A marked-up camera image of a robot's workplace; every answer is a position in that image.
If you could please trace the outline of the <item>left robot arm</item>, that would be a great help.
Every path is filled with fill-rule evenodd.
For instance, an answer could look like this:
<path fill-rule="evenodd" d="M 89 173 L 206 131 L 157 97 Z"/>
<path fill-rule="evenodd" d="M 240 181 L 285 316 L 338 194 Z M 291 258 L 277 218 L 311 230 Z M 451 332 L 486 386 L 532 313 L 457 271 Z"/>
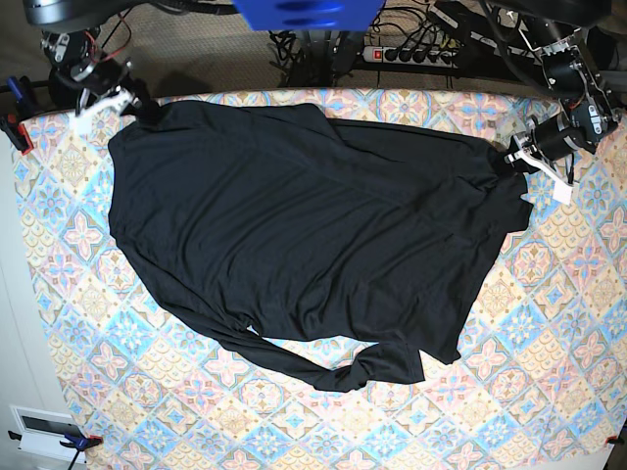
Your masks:
<path fill-rule="evenodd" d="M 495 42 L 509 70 L 535 91 L 559 102 L 561 111 L 543 122 L 530 118 L 527 129 L 510 139 L 506 165 L 518 172 L 549 169 L 578 151 L 594 154 L 621 120 L 620 102 L 597 68 L 580 26 L 556 23 L 519 13 L 512 33 L 491 21 Z M 510 41 L 520 37 L 541 66 L 544 85 L 510 54 Z"/>

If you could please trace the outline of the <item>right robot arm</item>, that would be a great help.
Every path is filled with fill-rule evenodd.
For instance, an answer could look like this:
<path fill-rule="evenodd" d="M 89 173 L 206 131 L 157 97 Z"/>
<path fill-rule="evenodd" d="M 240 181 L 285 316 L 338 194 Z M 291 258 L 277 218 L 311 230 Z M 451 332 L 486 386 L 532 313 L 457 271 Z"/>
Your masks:
<path fill-rule="evenodd" d="M 146 83 L 131 76 L 131 60 L 119 62 L 97 44 L 99 32 L 91 28 L 43 33 L 41 49 L 51 64 L 48 90 L 53 103 L 72 110 L 76 125 L 89 127 L 104 111 L 154 124 L 162 116 L 161 106 Z"/>

